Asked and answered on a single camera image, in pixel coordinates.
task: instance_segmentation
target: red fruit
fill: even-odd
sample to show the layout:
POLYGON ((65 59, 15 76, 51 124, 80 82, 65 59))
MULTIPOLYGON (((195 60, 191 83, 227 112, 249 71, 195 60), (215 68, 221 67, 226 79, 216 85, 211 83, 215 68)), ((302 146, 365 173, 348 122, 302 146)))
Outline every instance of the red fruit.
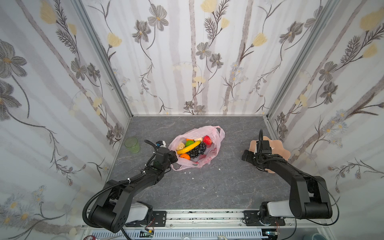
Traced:
POLYGON ((212 144, 212 140, 208 136, 204 137, 203 142, 205 142, 205 144, 207 144, 207 145, 211 145, 212 144))

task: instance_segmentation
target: green glass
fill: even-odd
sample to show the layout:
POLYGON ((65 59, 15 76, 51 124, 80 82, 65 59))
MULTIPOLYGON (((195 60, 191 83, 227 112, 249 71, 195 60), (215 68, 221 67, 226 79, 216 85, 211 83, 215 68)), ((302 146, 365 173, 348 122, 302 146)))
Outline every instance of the green glass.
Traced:
POLYGON ((139 141, 135 137, 129 137, 125 140, 124 145, 132 152, 137 153, 140 151, 139 141))

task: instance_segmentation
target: dark gray surface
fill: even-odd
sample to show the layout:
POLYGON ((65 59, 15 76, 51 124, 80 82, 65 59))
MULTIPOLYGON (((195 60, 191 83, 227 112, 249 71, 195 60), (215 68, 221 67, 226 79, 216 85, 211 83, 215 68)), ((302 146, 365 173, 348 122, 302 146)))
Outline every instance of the dark gray surface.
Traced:
POLYGON ((171 170, 158 184, 136 195, 134 202, 143 201, 154 209, 245 209, 259 208, 263 201, 289 198, 290 187, 277 174, 258 171, 241 160, 260 128, 269 136, 262 117, 133 117, 124 140, 136 136, 140 151, 132 154, 122 146, 110 179, 122 180, 140 173, 153 153, 153 147, 144 139, 164 140, 168 145, 178 135, 206 125, 220 126, 225 131, 220 151, 211 164, 201 169, 171 170))

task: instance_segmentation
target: floral wallpaper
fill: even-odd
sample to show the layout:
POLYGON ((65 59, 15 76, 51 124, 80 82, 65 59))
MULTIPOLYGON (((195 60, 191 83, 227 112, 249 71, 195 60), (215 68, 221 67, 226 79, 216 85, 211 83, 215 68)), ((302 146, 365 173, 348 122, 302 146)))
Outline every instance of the floral wallpaper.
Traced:
POLYGON ((383 2, 341 1, 270 116, 291 162, 338 200, 339 240, 382 238, 383 51, 383 2))
POLYGON ((82 0, 134 114, 267 114, 326 1, 82 0))
POLYGON ((75 239, 128 123, 72 4, 0 3, 0 231, 75 239))

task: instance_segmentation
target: plastic bag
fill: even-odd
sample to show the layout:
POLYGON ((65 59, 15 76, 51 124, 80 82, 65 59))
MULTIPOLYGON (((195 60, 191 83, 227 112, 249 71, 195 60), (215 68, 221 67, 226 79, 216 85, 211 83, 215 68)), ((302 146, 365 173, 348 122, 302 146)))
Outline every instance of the plastic bag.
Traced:
POLYGON ((225 137, 225 132, 220 126, 204 126, 201 128, 192 129, 189 132, 184 133, 183 135, 177 136, 169 145, 169 149, 176 151, 176 147, 179 143, 184 142, 185 139, 196 139, 199 137, 209 136, 212 140, 212 144, 210 147, 207 146, 204 155, 199 155, 195 159, 185 159, 182 157, 177 157, 177 163, 181 165, 179 169, 175 169, 173 165, 171 165, 172 169, 175 171, 181 171, 190 167, 198 167, 201 168, 205 164, 210 164, 211 160, 217 156, 218 151, 220 150, 221 141, 223 141, 225 137))

